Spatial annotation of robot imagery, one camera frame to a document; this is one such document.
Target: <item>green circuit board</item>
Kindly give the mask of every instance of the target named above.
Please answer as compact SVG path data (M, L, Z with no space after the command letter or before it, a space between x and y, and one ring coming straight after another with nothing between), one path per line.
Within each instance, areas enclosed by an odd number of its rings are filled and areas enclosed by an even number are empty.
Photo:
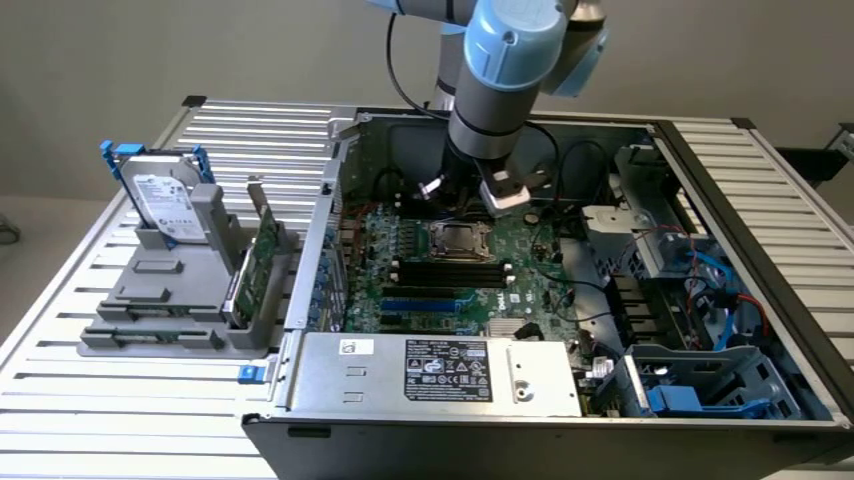
M488 254L477 260L445 260L436 258L430 229L436 224L471 225L483 231ZM512 214L485 222L464 220L417 220L400 218L389 208L381 206L360 219L362 232L353 245L353 252L365 258L350 258L349 262L349 306L344 329L364 333L417 333L449 335L485 334L487 324L493 319L513 319L535 322L547 340L567 341L575 338L576 327L560 320L553 313L559 309L567 319L575 318L573 309L559 301L567 286L548 280L539 272L555 278L565 278L563 267L552 263L552 242L548 226L525 225L521 214ZM505 288L456 288L456 310L453 312L400 312L400 324L380 323L382 310L382 288L392 287L392 260L462 265L465 263L512 265L515 280Z
M277 227L269 209L264 210L257 235L245 259L244 272L238 276L237 294L234 296L236 313L244 324L252 320L254 312L261 308L266 283L272 272L272 260L277 248Z

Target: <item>sticker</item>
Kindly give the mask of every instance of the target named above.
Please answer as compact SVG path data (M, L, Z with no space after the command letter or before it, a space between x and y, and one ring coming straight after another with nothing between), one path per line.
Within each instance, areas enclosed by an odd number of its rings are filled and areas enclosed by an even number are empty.
M485 352L485 342L406 340L405 398L413 402L491 402Z
M373 339L342 339L337 346L338 355L373 355Z
M136 175L133 177L142 208L157 230L177 242L204 242L204 230L189 203L184 184L172 177Z

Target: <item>power supply label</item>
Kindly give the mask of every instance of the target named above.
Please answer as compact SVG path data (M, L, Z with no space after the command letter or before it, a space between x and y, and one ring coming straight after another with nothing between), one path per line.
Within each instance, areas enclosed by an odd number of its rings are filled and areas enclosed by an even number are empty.
M413 402L491 402L485 342L405 341L402 393Z

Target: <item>white label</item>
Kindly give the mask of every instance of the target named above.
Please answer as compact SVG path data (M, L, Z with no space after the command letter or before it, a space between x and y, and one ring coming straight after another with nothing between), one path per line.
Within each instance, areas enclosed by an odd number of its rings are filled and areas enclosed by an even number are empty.
M342 339L337 346L338 355L373 355L372 339Z
M180 180L156 175L136 175L133 183L142 208L157 224L157 230L177 242L204 241L201 222Z

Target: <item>motherboard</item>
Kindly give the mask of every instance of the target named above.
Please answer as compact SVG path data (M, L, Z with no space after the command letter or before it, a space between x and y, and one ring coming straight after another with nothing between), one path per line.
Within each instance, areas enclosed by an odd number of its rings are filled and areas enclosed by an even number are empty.
M422 219L386 204L352 213L345 331L512 337L533 323L545 340L575 338L559 239L535 214Z

